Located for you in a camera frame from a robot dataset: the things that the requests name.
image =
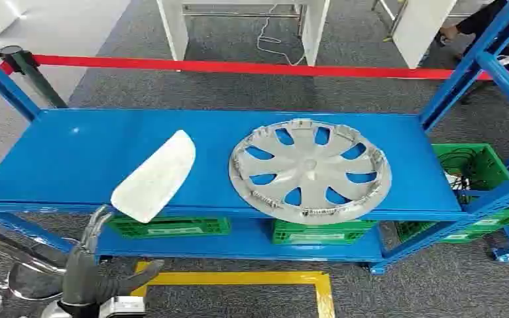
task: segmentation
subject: stanchion post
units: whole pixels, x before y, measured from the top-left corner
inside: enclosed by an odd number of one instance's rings
[[[38,70],[40,64],[36,62],[32,53],[23,50],[20,46],[9,45],[0,48],[0,58],[11,65],[14,72],[21,73],[34,88],[34,90],[42,96],[51,107],[68,108],[65,101],[58,95],[50,82]]]

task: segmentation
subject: silver metal rod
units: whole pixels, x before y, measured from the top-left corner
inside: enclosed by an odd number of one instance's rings
[[[63,275],[60,264],[20,245],[0,233],[0,254],[46,274]]]
[[[187,15],[189,17],[236,17],[236,18],[296,18],[298,19],[299,15],[276,15],[268,13],[229,13],[229,12],[221,12],[221,13],[182,13],[182,15]]]
[[[401,18],[403,17],[403,12],[405,9],[407,9],[407,5],[409,3],[409,0],[405,0],[401,7],[399,7],[399,11],[397,11],[397,15],[394,17],[393,24],[391,25],[391,29],[389,30],[389,36],[393,37],[393,34],[395,33],[395,30],[397,29],[397,26],[399,25],[399,22],[401,22]]]
[[[307,5],[300,5],[300,15],[298,16],[298,37],[304,35],[304,27],[306,24]]]
[[[454,15],[448,15],[448,18],[469,18],[467,13],[455,13]]]
[[[379,0],[379,2],[381,3],[381,6],[383,7],[383,9],[389,15],[389,18],[391,19],[391,21],[395,21],[395,16],[393,15],[393,12],[391,12],[391,9],[389,9],[389,7],[387,6],[387,3],[385,3],[385,0]]]
[[[376,9],[378,2],[379,2],[379,0],[374,0],[374,3],[372,4],[372,11],[374,11]]]

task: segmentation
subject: yellow floor marking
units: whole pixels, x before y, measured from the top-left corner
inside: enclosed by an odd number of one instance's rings
[[[135,272],[148,262],[138,262]],[[319,318],[335,318],[329,274],[323,272],[165,272],[132,292],[145,297],[147,286],[154,285],[294,285],[312,284],[317,297]]]

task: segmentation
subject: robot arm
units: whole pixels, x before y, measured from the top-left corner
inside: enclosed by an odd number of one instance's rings
[[[103,318],[144,315],[141,297],[129,294],[158,275],[163,260],[155,260],[145,270],[123,279],[101,276],[95,261],[98,236],[112,218],[103,205],[91,216],[79,244],[71,250],[63,279],[63,296],[42,314],[42,318]]]

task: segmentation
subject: shelf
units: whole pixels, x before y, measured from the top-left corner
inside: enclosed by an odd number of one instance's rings
[[[128,109],[42,111],[0,165],[0,211],[89,213],[184,129],[196,144],[196,162],[163,215],[267,217],[233,189],[229,155],[254,128],[295,118],[349,125],[385,152],[392,187],[366,219],[467,217],[415,115]]]
[[[100,236],[97,254],[142,257],[237,258],[253,260],[338,260],[379,262],[376,229],[349,245],[272,244],[272,220],[233,219],[231,234],[198,237],[125,238],[109,227]]]

